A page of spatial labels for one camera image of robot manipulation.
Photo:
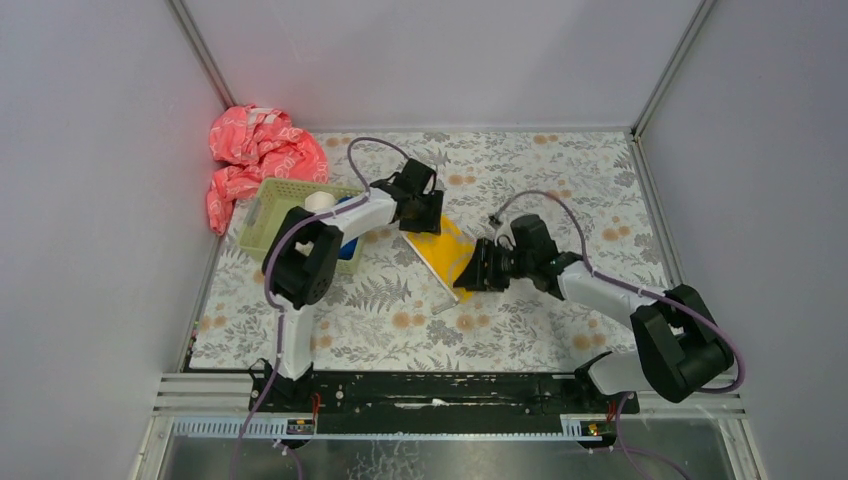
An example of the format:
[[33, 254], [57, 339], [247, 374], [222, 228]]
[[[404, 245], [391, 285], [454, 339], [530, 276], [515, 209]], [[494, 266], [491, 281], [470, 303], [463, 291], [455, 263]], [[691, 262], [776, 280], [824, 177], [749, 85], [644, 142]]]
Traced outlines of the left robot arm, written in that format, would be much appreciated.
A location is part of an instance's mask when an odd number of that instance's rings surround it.
[[441, 233], [444, 192], [436, 179], [436, 170], [409, 158], [349, 200], [315, 212], [289, 210], [262, 264], [266, 299], [280, 311], [274, 374], [297, 381], [312, 367], [314, 305], [332, 284], [343, 246], [392, 224], [403, 232]]

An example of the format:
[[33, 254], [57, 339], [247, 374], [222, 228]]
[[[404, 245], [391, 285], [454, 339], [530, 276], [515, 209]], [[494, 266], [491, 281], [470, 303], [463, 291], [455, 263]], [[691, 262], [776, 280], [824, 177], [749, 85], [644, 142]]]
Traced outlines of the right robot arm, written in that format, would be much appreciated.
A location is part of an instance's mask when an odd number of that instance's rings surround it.
[[503, 292], [520, 279], [631, 329], [634, 351], [607, 352], [576, 370], [591, 392], [612, 396], [652, 390], [679, 403], [694, 392], [709, 392], [709, 382], [736, 364], [731, 345], [694, 288], [679, 285], [658, 293], [609, 277], [590, 268], [584, 256], [560, 250], [537, 215], [513, 220], [503, 244], [477, 240], [453, 285]]

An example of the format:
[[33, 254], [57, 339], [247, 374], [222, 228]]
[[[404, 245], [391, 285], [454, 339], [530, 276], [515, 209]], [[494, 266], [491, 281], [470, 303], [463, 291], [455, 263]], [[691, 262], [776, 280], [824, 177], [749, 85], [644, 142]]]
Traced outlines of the yellow towel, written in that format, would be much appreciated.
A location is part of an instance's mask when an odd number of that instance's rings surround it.
[[402, 232], [401, 236], [447, 293], [446, 300], [433, 306], [432, 314], [439, 315], [472, 298], [472, 292], [453, 284], [468, 266], [475, 244], [452, 220], [441, 216], [439, 234]]

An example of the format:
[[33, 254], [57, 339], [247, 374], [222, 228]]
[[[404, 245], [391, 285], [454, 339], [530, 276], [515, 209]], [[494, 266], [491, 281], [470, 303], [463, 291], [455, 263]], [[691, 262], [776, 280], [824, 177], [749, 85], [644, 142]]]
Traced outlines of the cream towel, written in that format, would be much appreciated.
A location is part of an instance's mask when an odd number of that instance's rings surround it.
[[316, 215], [330, 214], [332, 215], [337, 205], [337, 199], [334, 195], [325, 191], [316, 191], [308, 195], [303, 202], [303, 207], [310, 213]]

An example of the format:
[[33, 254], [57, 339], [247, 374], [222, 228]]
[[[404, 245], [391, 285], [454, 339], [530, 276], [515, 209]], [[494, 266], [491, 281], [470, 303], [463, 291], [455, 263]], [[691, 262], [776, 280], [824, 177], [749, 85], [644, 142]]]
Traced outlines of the blue towel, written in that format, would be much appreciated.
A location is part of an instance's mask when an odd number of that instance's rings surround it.
[[[343, 197], [340, 197], [337, 200], [337, 203], [338, 204], [345, 203], [350, 199], [352, 199], [352, 196], [343, 196]], [[357, 245], [358, 245], [358, 238], [354, 238], [350, 242], [345, 243], [339, 250], [338, 259], [350, 261], [355, 254]]]

